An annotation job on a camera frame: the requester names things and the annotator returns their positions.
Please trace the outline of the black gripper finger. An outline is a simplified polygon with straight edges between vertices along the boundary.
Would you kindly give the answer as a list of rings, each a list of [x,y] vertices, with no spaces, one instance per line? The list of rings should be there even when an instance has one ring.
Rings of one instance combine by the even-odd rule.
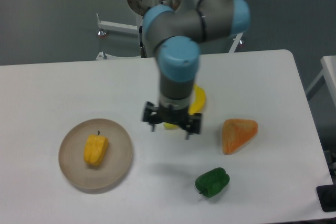
[[[186,132],[185,139],[188,140],[193,134],[199,135],[202,127],[202,113],[191,114],[187,117],[187,121],[184,125],[184,131]]]
[[[159,107],[147,101],[144,106],[142,121],[151,127],[151,131],[155,131],[157,124],[160,124]]]

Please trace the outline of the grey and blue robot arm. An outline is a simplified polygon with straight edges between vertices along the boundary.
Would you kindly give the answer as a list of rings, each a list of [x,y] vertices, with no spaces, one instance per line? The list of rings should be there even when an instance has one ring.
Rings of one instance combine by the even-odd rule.
[[[188,113],[200,64],[199,45],[245,32],[249,6],[245,0],[195,0],[195,9],[177,13],[167,2],[141,1],[146,8],[141,44],[160,72],[159,103],[147,102],[142,120],[152,127],[169,123],[187,135],[200,134],[202,115]]]

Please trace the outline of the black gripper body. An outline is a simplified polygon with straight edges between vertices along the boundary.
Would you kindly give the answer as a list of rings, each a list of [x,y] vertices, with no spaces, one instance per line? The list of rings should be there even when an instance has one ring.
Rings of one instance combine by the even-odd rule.
[[[192,129],[188,109],[190,98],[170,99],[159,98],[159,106],[155,115],[156,124],[170,123],[179,126],[185,131]]]

